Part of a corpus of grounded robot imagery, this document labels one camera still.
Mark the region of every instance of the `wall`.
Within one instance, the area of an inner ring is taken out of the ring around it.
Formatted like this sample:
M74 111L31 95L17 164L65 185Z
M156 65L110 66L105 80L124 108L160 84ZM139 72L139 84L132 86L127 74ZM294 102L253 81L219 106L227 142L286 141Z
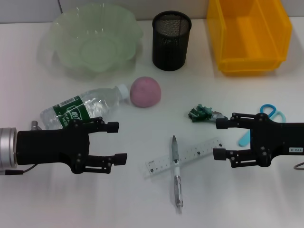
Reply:
M46 22L59 15L57 0L0 0L0 23Z
M190 18L205 18L209 0L60 0L62 10L91 1L119 4L139 20L153 19L166 10L177 10ZM281 0L290 17L304 17L304 0ZM0 23L46 22L59 16L57 0L0 0Z
M160 12L177 10L191 19L206 18L209 0L60 0L62 10L91 1L116 3L132 11L139 20L151 20ZM281 0L290 17L304 17L304 0Z

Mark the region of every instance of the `pink foam ball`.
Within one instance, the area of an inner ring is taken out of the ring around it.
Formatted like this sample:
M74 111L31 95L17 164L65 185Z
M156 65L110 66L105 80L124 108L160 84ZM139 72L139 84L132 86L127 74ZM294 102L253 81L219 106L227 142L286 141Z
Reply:
M131 101L137 107L151 107L161 100L160 85L151 77L140 77L131 86Z

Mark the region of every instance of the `pen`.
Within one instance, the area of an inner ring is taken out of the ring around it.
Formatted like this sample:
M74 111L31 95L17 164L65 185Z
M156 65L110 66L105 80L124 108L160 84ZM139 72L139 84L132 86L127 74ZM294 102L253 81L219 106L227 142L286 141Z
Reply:
M172 138L172 160L174 166L175 204L179 210L179 213L181 213L183 202L182 202L182 194L181 194L180 157L179 157L179 151L177 149L177 142L175 135Z

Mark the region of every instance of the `bottle cap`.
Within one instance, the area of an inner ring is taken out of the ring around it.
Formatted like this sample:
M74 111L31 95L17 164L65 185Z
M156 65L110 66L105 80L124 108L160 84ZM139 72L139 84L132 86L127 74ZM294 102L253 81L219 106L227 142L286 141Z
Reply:
M119 89L119 92L121 93L123 100L130 97L129 90L125 86L125 84L120 84L119 86L117 86L117 88Z

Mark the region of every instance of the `cable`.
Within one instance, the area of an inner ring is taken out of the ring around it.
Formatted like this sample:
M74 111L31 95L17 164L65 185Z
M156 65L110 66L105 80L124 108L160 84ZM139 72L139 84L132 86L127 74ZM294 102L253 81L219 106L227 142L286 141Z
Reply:
M60 0L58 0L57 2L58 2L58 5L59 5L60 13L62 13L62 7L61 7Z
M32 170L32 169L33 169L33 168L35 168L37 165L38 165L38 164L36 164L36 165L33 165L33 166L29 167L27 170L24 170L24 171L23 171L23 173L25 173L25 172L28 172L28 171Z
M35 164L29 167L27 170L4 170L2 175L10 176L10 175L23 175L25 172L28 172L35 168L38 164Z
M304 162L295 165L295 166L294 166L294 169L295 169L295 170L304 170L304 168L299 168L299 167L302 166L302 165L304 165Z

